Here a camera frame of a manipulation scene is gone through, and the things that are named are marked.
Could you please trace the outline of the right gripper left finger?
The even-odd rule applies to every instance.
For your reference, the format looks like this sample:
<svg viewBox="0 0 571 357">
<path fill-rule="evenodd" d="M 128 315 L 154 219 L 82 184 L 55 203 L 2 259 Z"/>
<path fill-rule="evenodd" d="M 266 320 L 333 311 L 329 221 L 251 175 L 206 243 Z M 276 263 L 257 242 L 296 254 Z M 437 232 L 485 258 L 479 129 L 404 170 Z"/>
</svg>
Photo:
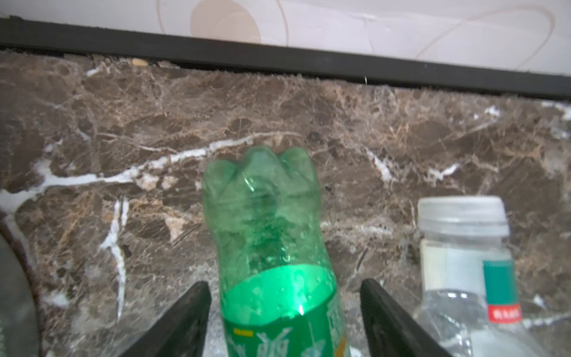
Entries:
<svg viewBox="0 0 571 357">
<path fill-rule="evenodd" d="M 211 291 L 205 281 L 192 285 L 139 339 L 124 357 L 201 356 L 205 348 Z"/>
</svg>

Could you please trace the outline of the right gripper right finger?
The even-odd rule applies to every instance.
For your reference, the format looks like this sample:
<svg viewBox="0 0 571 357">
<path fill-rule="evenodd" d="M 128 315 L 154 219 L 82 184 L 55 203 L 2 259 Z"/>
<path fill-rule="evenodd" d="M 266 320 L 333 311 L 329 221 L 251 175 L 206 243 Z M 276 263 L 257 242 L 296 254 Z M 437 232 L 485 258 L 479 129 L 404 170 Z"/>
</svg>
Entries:
<svg viewBox="0 0 571 357">
<path fill-rule="evenodd" d="M 380 285 L 367 278 L 360 287 L 361 315 L 371 356 L 450 357 Z"/>
</svg>

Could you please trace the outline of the green plastic soda bottle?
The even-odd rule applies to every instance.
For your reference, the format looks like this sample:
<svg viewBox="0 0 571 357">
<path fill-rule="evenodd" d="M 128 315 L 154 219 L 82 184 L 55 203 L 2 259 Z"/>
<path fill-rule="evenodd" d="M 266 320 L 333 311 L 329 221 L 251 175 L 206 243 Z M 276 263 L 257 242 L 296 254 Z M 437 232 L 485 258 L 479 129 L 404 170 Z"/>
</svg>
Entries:
<svg viewBox="0 0 571 357">
<path fill-rule="evenodd" d="M 309 154 L 260 146 L 238 162 L 209 163 L 203 208 L 217 245 L 228 355 L 348 356 Z"/>
</svg>

